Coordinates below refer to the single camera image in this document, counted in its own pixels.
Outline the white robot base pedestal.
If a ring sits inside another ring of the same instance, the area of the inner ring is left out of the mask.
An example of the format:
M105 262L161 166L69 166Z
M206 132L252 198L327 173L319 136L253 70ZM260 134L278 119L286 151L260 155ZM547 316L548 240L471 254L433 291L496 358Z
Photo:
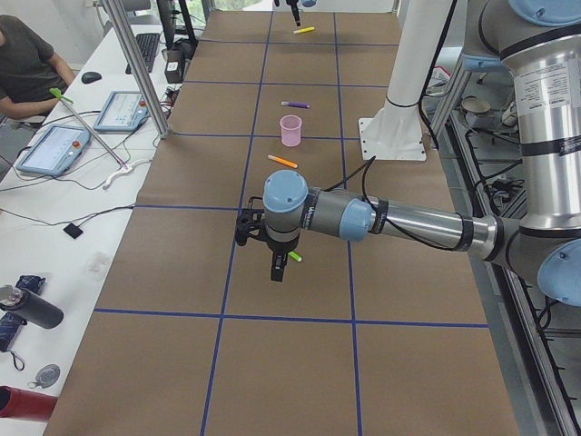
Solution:
M409 3L385 104L374 117L359 119L363 159L426 160L420 99L455 5L452 0Z

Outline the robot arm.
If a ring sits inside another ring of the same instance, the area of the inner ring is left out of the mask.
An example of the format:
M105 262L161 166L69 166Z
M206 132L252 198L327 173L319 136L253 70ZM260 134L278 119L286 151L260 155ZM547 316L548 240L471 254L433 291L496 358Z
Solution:
M511 73L527 211L481 218L435 207L417 171L397 171L394 199L310 187L291 170L270 175L259 236L280 281L302 230L360 241L386 234L507 268L544 295L580 303L580 4L471 1L462 57L469 69Z

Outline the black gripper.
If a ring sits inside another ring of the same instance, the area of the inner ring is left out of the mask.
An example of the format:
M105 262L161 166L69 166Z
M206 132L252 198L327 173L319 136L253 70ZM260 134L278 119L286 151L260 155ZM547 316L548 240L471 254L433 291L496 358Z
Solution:
M266 233L267 245L272 251L274 262L271 263L271 280L282 282L287 265L289 253L294 251L299 244L300 236L297 234L292 239L280 241Z
M281 0L273 0L276 6L281 5ZM291 6L291 11L296 25L300 25L300 10L298 7L299 0L284 0L286 5Z

